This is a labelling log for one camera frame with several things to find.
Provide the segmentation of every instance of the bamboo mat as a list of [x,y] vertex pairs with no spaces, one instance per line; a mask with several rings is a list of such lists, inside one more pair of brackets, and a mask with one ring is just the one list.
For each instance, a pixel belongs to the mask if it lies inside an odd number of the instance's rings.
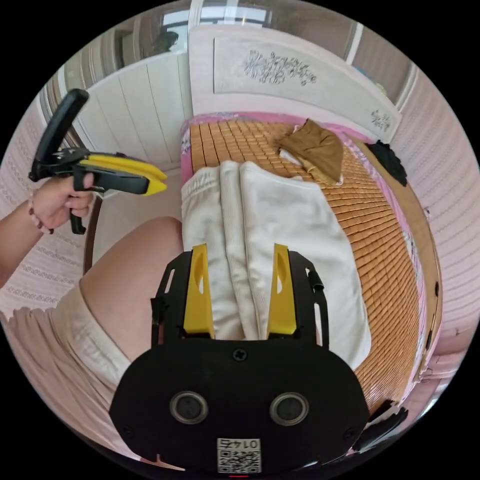
[[[301,166],[279,158],[277,141],[291,131],[285,123],[228,120],[192,125],[193,172],[230,159],[313,182]],[[350,240],[361,281],[372,345],[355,373],[373,412],[384,400],[400,400],[407,386],[419,334],[418,291],[395,213],[354,154],[347,147],[343,154],[343,185],[319,185]]]

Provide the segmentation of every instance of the folded towel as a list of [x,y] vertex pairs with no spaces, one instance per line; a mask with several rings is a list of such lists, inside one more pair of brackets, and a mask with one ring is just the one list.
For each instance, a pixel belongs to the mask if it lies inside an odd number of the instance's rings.
[[231,160],[223,161],[219,169],[225,253],[238,307],[238,315],[245,339],[259,340],[259,328],[256,322],[255,305],[249,282],[247,254],[245,252],[239,164]]
[[341,181],[344,149],[332,131],[308,119],[278,144],[299,160],[315,180],[331,185]]
[[260,338],[267,332],[278,243],[315,266],[325,285],[330,349],[357,368],[371,348],[367,309],[352,247],[322,189],[315,183],[279,177],[252,162],[239,169],[248,278]]
[[183,186],[182,219],[185,250],[207,244],[218,339],[266,338],[279,243],[309,259],[325,285],[330,349],[353,369],[367,357],[371,336],[352,248],[318,185],[225,161]]
[[199,170],[181,189],[183,249],[206,244],[215,337],[243,340],[239,307],[227,260],[220,203],[220,168]]
[[[303,167],[305,171],[309,173],[315,181],[317,182],[325,181],[325,176],[322,175],[319,172],[319,169],[315,165],[310,163],[308,160],[305,160],[302,157],[296,158],[295,156],[293,156],[291,153],[287,152],[283,148],[280,149],[278,156],[281,159],[288,160],[294,165],[299,165],[300,167]],[[340,174],[340,180],[337,183],[335,183],[335,186],[339,187],[340,185],[343,185],[343,184],[344,184],[344,176]]]

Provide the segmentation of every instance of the black cloth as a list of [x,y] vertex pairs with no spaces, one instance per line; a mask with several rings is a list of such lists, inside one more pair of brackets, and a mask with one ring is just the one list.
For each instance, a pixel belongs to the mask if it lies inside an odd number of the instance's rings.
[[382,167],[401,185],[407,186],[407,172],[402,165],[400,159],[395,155],[395,152],[390,148],[388,143],[382,143],[380,140],[377,143],[367,143],[368,149],[376,156]]

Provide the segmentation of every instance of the beaded bracelet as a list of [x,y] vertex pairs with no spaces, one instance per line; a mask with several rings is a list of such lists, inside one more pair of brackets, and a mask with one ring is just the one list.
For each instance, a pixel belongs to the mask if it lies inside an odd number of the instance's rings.
[[30,215],[30,218],[32,219],[34,225],[44,234],[49,234],[51,235],[54,232],[53,228],[47,228],[42,221],[35,215],[34,211],[34,194],[32,193],[30,195],[30,198],[28,199],[28,215]]

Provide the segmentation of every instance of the white towel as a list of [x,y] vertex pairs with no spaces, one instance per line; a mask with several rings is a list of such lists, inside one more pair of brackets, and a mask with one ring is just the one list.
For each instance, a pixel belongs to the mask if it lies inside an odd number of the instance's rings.
[[266,337],[279,243],[310,260],[325,285],[330,349],[353,369],[367,357],[371,336],[352,248],[318,185],[226,161],[184,185],[182,219],[185,250],[207,243],[218,339]]
[[274,244],[286,245],[315,266],[325,285],[330,350],[356,369],[372,343],[367,309],[352,247],[321,188],[279,177],[252,162],[240,166],[240,186],[260,338],[267,332]]
[[240,189],[239,164],[223,161],[220,165],[220,203],[225,229],[225,252],[238,315],[246,340],[259,340],[255,305],[250,289],[245,252],[244,216]]
[[199,170],[181,189],[183,249],[206,243],[215,337],[243,340],[239,308],[227,260],[220,203],[220,168]]

